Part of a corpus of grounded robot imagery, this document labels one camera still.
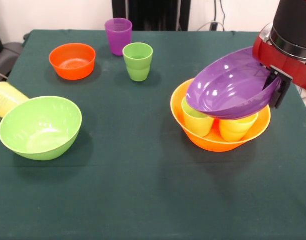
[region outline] green tablecloth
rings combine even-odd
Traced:
[[[83,124],[49,162],[0,142],[0,239],[306,239],[306,108],[294,86],[261,137],[226,153],[196,147],[170,110],[178,85],[257,35],[134,32],[154,49],[149,78],[135,83],[105,32],[33,31],[10,83],[74,101]],[[49,64],[69,42],[97,52],[85,80]]]

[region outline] purple cup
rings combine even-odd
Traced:
[[[132,26],[125,18],[113,18],[105,23],[109,48],[114,55],[123,56],[123,48],[132,41]]]

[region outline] white wall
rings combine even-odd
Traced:
[[[112,17],[111,0],[0,0],[0,37],[9,43],[33,29],[104,30]]]
[[[225,30],[259,32],[273,22],[280,0],[222,0],[226,14]],[[196,31],[204,24],[214,20],[214,0],[192,0],[189,31]],[[223,22],[220,0],[217,0],[217,19]],[[208,31],[210,25],[201,29]]]
[[[217,2],[217,20],[222,22],[220,1]],[[273,21],[279,0],[222,3],[227,31],[258,32]],[[24,34],[33,29],[104,30],[104,23],[112,17],[111,0],[0,0],[0,36],[3,43],[8,43],[23,42]],[[213,18],[213,0],[191,1],[189,31],[196,31]]]

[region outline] plastic bowl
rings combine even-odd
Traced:
[[[175,120],[182,127],[188,138],[198,147],[210,152],[228,152],[256,139],[268,128],[271,121],[271,110],[269,106],[266,106],[259,112],[257,121],[240,141],[225,141],[220,134],[218,119],[214,121],[212,129],[206,137],[200,137],[190,132],[185,127],[181,103],[192,81],[193,79],[184,82],[174,91],[171,97],[170,107]]]
[[[95,66],[96,51],[83,43],[68,43],[55,48],[49,62],[55,72],[66,80],[81,80],[89,76]]]
[[[14,153],[48,161],[63,155],[76,140],[82,113],[58,96],[32,98],[8,112],[0,123],[0,140]]]
[[[233,52],[199,73],[186,93],[187,103],[211,117],[235,120],[264,109],[280,85],[263,90],[270,71],[252,56],[252,47]]]

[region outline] bowl rim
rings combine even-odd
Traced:
[[[80,67],[74,68],[74,69],[67,69],[67,68],[59,67],[59,66],[55,65],[55,64],[51,61],[51,56],[54,54],[55,51],[57,51],[58,49],[61,49],[61,48],[63,48],[63,47],[66,47],[66,46],[74,46],[74,45],[75,45],[75,46],[76,46],[76,45],[82,45],[82,46],[85,46],[85,47],[87,47],[87,48],[89,48],[89,49],[92,50],[92,52],[94,53],[94,57],[92,58],[92,60],[91,60],[88,64],[86,64],[86,65],[84,65],[84,66],[80,66]],[[97,57],[97,52],[96,52],[95,49],[94,49],[93,47],[91,47],[90,45],[87,45],[87,44],[85,44],[85,43],[80,43],[80,42],[69,42],[69,43],[62,44],[62,45],[60,45],[60,46],[54,48],[54,49],[51,51],[51,53],[48,55],[48,61],[49,61],[49,63],[53,66],[53,68],[57,68],[57,69],[65,70],[65,71],[76,71],[76,70],[80,70],[80,69],[85,68],[86,66],[91,65],[91,64],[95,61],[96,57]]]
[[[203,75],[203,72],[204,72],[207,68],[209,68],[209,67],[211,67],[211,66],[217,64],[219,61],[222,61],[223,59],[227,58],[227,57],[230,56],[230,55],[237,54],[237,53],[239,53],[239,52],[246,51],[246,50],[253,50],[253,46],[248,46],[248,47],[244,47],[244,48],[238,49],[238,50],[236,50],[236,51],[233,51],[233,52],[231,52],[231,53],[229,53],[229,54],[227,54],[227,55],[225,55],[225,56],[223,56],[223,57],[217,59],[216,61],[214,61],[214,62],[212,62],[211,64],[209,64],[208,66],[206,66],[202,71],[200,71],[200,72],[196,75],[196,77],[193,78],[193,80],[196,79],[196,78],[198,78],[198,77],[201,77],[201,75]],[[254,60],[254,63],[260,64],[260,62],[257,61],[256,59]],[[280,79],[279,77],[277,77],[274,81],[271,82],[271,84],[270,84],[269,86],[267,86],[267,88],[265,88],[264,90],[262,90],[261,92],[259,92],[257,95],[254,95],[254,96],[252,96],[251,98],[249,98],[248,100],[246,100],[246,101],[244,101],[244,102],[240,102],[239,104],[237,104],[237,105],[235,105],[235,106],[233,106],[233,107],[221,108],[221,109],[216,109],[216,110],[214,110],[214,109],[206,110],[204,107],[199,107],[199,110],[197,110],[197,111],[202,112],[202,113],[205,113],[205,114],[208,114],[208,115],[210,115],[210,116],[214,116],[214,117],[216,117],[217,115],[222,115],[223,112],[226,112],[226,111],[231,110],[231,109],[233,109],[233,108],[242,107],[242,106],[244,106],[244,105],[245,105],[246,103],[248,103],[248,102],[253,102],[254,99],[256,99],[256,98],[258,98],[259,96],[263,95],[264,93],[268,92],[269,89],[273,87],[273,84],[276,85],[275,90],[276,90],[276,89],[279,89],[279,88],[280,88],[280,84],[281,84],[281,79]]]
[[[183,82],[180,86],[178,86],[178,87],[175,89],[175,91],[174,91],[173,94],[172,94],[171,100],[170,100],[170,108],[171,108],[173,117],[175,118],[175,120],[177,121],[177,123],[178,123],[186,132],[190,133],[190,134],[193,135],[194,137],[196,137],[196,138],[198,138],[198,139],[201,139],[201,140],[204,140],[204,141],[208,141],[208,142],[211,142],[211,143],[215,143],[215,144],[224,144],[224,145],[244,144],[244,143],[247,143],[247,142],[249,142],[249,141],[251,141],[251,140],[253,140],[253,139],[256,139],[256,138],[259,137],[260,135],[262,135],[262,134],[264,133],[264,131],[269,127],[270,122],[271,122],[271,110],[270,110],[270,107],[267,105],[266,107],[263,108],[263,110],[266,109],[266,108],[268,108],[268,121],[267,121],[267,124],[265,125],[265,127],[263,128],[263,130],[262,130],[259,134],[255,135],[255,136],[253,136],[253,137],[251,137],[251,138],[249,138],[249,139],[246,139],[246,140],[243,140],[243,141],[234,141],[234,142],[221,142],[221,141],[214,141],[214,140],[210,140],[210,139],[205,139],[204,137],[198,136],[198,135],[196,135],[195,133],[191,132],[191,131],[188,130],[188,129],[179,121],[179,119],[176,117],[176,115],[175,115],[175,113],[174,113],[174,109],[173,109],[173,107],[172,107],[172,102],[173,102],[173,100],[174,100],[175,94],[176,94],[177,91],[181,88],[181,86],[184,85],[184,84],[187,84],[188,82],[189,82],[189,83],[190,83],[190,82],[193,82],[193,80],[194,80],[194,78],[191,78],[191,79],[189,79],[189,80]]]
[[[38,99],[49,99],[49,98],[52,98],[52,99],[61,99],[61,100],[64,100],[70,104],[72,104],[73,106],[75,106],[75,108],[77,109],[77,112],[79,114],[79,124],[78,124],[78,127],[76,129],[76,131],[74,132],[74,134],[72,135],[72,137],[70,137],[70,139],[68,141],[66,141],[65,143],[63,143],[62,145],[59,145],[57,147],[53,147],[47,151],[39,151],[39,152],[27,152],[27,151],[18,151],[10,146],[8,146],[8,144],[5,143],[5,141],[3,140],[3,138],[1,137],[1,126],[3,125],[3,123],[6,121],[5,119],[7,118],[7,116],[12,113],[16,108],[28,103],[28,102],[33,102],[33,101],[36,101]],[[0,122],[0,141],[3,143],[3,145],[5,147],[7,147],[8,149],[10,149],[11,151],[15,152],[15,153],[18,153],[18,154],[23,154],[23,155],[37,155],[37,154],[46,154],[46,153],[49,153],[49,152],[52,152],[62,146],[64,146],[65,144],[67,144],[68,142],[70,142],[77,134],[78,132],[80,131],[81,129],[81,126],[82,126],[82,121],[83,121],[83,116],[82,116],[82,112],[80,110],[80,108],[78,107],[78,105],[76,105],[73,101],[65,98],[65,97],[61,97],[61,96],[39,96],[39,97],[34,97],[34,98],[31,98],[23,103],[21,103],[20,105],[14,107],[12,110],[10,110],[1,120]]]

